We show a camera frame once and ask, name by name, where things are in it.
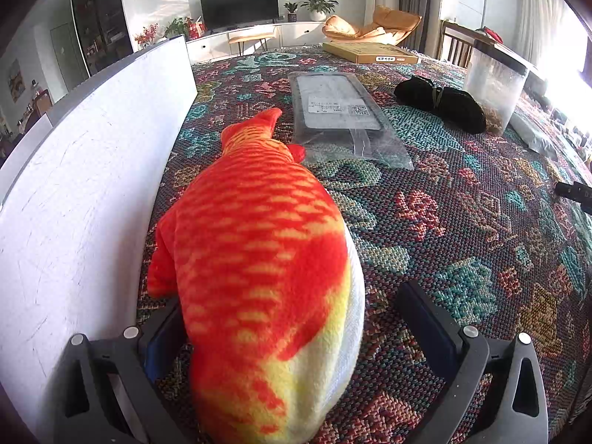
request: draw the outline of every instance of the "orange plush fish toy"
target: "orange plush fish toy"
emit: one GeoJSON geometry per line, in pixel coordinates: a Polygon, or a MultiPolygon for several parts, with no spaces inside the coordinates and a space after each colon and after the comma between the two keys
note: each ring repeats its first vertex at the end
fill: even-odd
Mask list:
{"type": "Polygon", "coordinates": [[[362,336],[351,237],[304,149],[271,138],[281,114],[225,128],[222,156],[156,228],[148,292],[179,294],[196,412],[217,444],[309,440],[362,336]]]}

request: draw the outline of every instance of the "potted plant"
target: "potted plant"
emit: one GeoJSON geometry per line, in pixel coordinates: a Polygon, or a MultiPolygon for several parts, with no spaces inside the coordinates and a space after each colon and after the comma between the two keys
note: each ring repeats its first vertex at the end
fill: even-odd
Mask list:
{"type": "Polygon", "coordinates": [[[334,12],[337,5],[339,2],[336,0],[304,0],[300,6],[309,9],[312,21],[325,21],[327,14],[334,12]]]}
{"type": "Polygon", "coordinates": [[[144,31],[140,35],[135,35],[134,40],[138,43],[140,50],[149,47],[154,43],[154,37],[156,36],[156,30],[158,29],[158,23],[152,23],[148,28],[144,26],[144,31]]]}
{"type": "Polygon", "coordinates": [[[189,28],[183,18],[174,18],[165,30],[165,37],[172,38],[177,35],[185,35],[185,41],[189,40],[189,28]]]}
{"type": "Polygon", "coordinates": [[[288,3],[284,4],[284,7],[288,9],[288,21],[289,23],[294,23],[296,19],[296,10],[298,10],[298,3],[288,3]]]}

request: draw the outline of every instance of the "cardboard box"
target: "cardboard box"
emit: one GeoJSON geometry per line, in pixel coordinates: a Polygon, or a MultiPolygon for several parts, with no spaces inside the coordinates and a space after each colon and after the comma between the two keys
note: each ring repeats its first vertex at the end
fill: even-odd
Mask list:
{"type": "Polygon", "coordinates": [[[323,43],[323,50],[353,61],[354,63],[420,63],[421,59],[411,52],[384,43],[323,43]]]}

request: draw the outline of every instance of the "silver screw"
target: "silver screw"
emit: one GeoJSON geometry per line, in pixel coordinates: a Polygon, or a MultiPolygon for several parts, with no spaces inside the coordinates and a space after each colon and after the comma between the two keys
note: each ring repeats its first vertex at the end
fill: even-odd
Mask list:
{"type": "Polygon", "coordinates": [[[475,326],[465,326],[462,328],[462,333],[467,337],[477,337],[479,335],[479,331],[475,326]]]}
{"type": "Polygon", "coordinates": [[[532,342],[531,337],[526,332],[520,332],[520,334],[518,334],[518,340],[525,345],[528,345],[532,342]]]}
{"type": "Polygon", "coordinates": [[[73,346],[79,346],[82,344],[82,341],[84,341],[82,334],[74,334],[70,339],[70,343],[72,343],[73,346]]]}
{"type": "Polygon", "coordinates": [[[123,336],[126,339],[134,339],[134,337],[137,337],[139,333],[140,329],[138,329],[136,326],[131,326],[123,331],[123,336]]]}

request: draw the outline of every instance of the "television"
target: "television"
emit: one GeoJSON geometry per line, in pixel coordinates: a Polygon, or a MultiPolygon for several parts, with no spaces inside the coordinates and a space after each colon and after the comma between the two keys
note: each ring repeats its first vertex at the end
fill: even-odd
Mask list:
{"type": "Polygon", "coordinates": [[[279,17],[278,0],[201,0],[209,30],[279,17]]]}

